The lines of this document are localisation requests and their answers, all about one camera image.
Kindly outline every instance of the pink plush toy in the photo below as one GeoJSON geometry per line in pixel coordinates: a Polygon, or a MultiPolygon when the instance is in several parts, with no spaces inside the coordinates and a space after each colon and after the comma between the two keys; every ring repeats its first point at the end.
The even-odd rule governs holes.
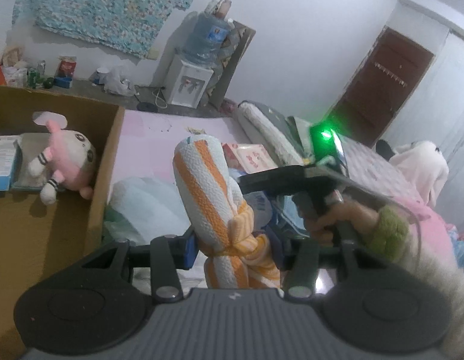
{"type": "Polygon", "coordinates": [[[47,165],[53,170],[52,177],[40,192],[41,201],[47,205],[55,203],[59,185],[79,191],[84,199],[91,199],[93,189],[89,184],[96,168],[95,148],[84,135],[62,130],[54,120],[46,121],[45,125],[51,132],[48,147],[28,165],[34,177],[38,177],[47,165]]]}

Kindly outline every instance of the pink box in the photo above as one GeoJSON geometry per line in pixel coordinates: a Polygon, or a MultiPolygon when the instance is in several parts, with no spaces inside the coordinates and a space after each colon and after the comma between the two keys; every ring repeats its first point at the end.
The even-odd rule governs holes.
{"type": "Polygon", "coordinates": [[[245,173],[256,173],[277,168],[277,164],[270,158],[267,150],[261,144],[252,143],[223,143],[225,160],[230,168],[245,173]]]}

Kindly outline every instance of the plush toy leg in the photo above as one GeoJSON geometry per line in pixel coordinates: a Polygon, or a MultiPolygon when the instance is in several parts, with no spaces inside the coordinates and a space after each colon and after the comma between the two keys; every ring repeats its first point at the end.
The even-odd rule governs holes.
{"type": "Polygon", "coordinates": [[[56,192],[58,190],[58,186],[65,181],[63,174],[61,171],[56,170],[52,178],[47,181],[45,186],[41,189],[40,192],[40,199],[41,201],[46,204],[50,205],[56,202],[56,192]]]}
{"type": "Polygon", "coordinates": [[[43,171],[45,166],[52,160],[52,151],[47,147],[43,152],[36,156],[28,164],[28,172],[33,177],[38,177],[43,171]]]}
{"type": "Polygon", "coordinates": [[[86,200],[92,200],[93,189],[91,187],[83,187],[80,189],[80,196],[86,200]]]}

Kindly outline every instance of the hand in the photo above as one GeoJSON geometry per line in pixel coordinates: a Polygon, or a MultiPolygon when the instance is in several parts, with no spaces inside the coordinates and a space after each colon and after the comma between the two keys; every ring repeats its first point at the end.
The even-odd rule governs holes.
{"type": "Polygon", "coordinates": [[[367,237],[377,227],[379,214],[355,200],[346,200],[344,203],[334,204],[316,221],[305,217],[304,225],[310,236],[322,246],[331,246],[333,234],[325,227],[334,225],[337,221],[350,221],[360,235],[367,237]]]}

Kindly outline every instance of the rolled towel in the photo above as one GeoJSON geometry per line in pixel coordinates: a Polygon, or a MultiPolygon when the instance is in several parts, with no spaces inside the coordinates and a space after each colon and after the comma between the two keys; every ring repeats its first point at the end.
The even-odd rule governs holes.
{"type": "Polygon", "coordinates": [[[252,234],[253,210],[229,176],[219,140],[209,135],[183,140],[175,149],[173,169],[200,250],[208,257],[207,286],[278,288],[269,240],[252,234]]]}

